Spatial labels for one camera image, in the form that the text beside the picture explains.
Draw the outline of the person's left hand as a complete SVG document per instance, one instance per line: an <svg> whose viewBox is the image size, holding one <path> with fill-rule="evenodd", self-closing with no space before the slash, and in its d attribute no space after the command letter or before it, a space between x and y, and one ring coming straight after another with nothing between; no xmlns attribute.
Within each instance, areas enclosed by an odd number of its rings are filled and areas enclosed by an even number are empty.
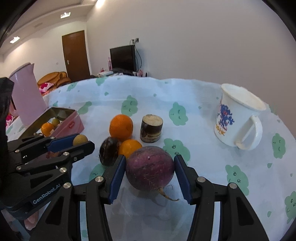
<svg viewBox="0 0 296 241"><path fill-rule="evenodd" d="M32 230L33 228L36 227L38 220L39 220L39 211L35 212L26 220L24 220L25 228L27 230Z"/></svg>

